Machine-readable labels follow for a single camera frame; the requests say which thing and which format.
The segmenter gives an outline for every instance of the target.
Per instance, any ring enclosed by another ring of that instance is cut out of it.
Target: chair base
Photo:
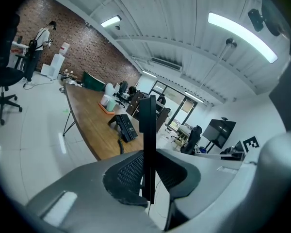
[[[122,103],[122,101],[115,100],[115,102],[117,102],[117,103],[118,103],[118,105],[122,105],[122,106],[123,106],[123,108],[125,108],[125,105]]]
[[[5,97],[4,96],[4,92],[3,92],[3,87],[2,87],[2,92],[1,92],[1,96],[0,96],[0,123],[1,123],[1,125],[4,125],[4,123],[5,123],[4,120],[2,119],[3,106],[5,104],[17,107],[19,112],[23,111],[23,108],[20,107],[19,104],[13,103],[13,102],[10,101],[10,99],[12,99],[12,98],[14,98],[14,100],[17,100],[17,96],[16,95],[10,95],[10,96]]]

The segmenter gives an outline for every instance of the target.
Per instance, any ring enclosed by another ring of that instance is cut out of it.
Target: person's arm
[[[49,44],[49,31],[46,30],[43,34],[44,34],[44,39],[43,39],[42,45],[43,47],[45,47]]]

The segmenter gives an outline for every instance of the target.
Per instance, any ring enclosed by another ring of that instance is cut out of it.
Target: ceiling vent
[[[165,60],[161,60],[161,59],[157,59],[157,58],[151,58],[151,61],[155,62],[157,64],[160,64],[160,65],[169,67],[169,68],[171,68],[173,70],[176,70],[176,71],[180,71],[181,67],[182,67],[182,66],[176,65],[174,63],[171,63],[171,62],[168,62],[168,61],[165,61]]]

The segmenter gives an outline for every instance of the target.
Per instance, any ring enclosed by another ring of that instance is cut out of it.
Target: glossy tile floor
[[[20,81],[5,92],[5,96],[17,95],[16,103],[23,111],[5,105],[5,125],[0,125],[0,180],[7,195],[23,205],[66,173],[96,161],[75,125],[62,136],[70,110],[65,94],[59,91],[60,82],[39,73],[32,80],[41,85],[25,90]],[[173,149],[171,135],[175,134],[162,127],[157,147]],[[169,194],[161,182],[156,186],[155,201],[150,216],[163,229]]]

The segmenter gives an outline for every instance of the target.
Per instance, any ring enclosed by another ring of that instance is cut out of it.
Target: wooden tabletop
[[[118,144],[120,127],[116,123],[108,124],[114,115],[108,115],[99,107],[103,93],[71,84],[65,85],[71,114],[83,137],[87,147],[97,160],[109,159],[120,154]],[[114,108],[115,114],[127,114],[118,105]],[[126,143],[124,140],[124,152],[132,152],[143,149],[143,134],[139,133],[139,121],[128,115],[138,137]]]

